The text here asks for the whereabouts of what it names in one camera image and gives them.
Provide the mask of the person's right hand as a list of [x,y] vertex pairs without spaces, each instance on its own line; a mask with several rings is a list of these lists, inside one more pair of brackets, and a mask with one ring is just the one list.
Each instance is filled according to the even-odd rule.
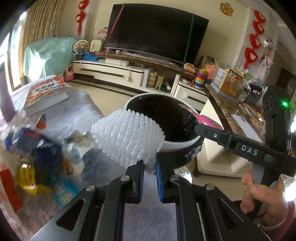
[[261,222],[265,226],[274,226],[283,222],[288,216],[288,205],[285,200],[285,185],[282,179],[276,188],[256,184],[252,172],[242,177],[242,184],[246,186],[240,209],[244,214],[254,211],[255,200],[266,203],[266,211],[262,213]]

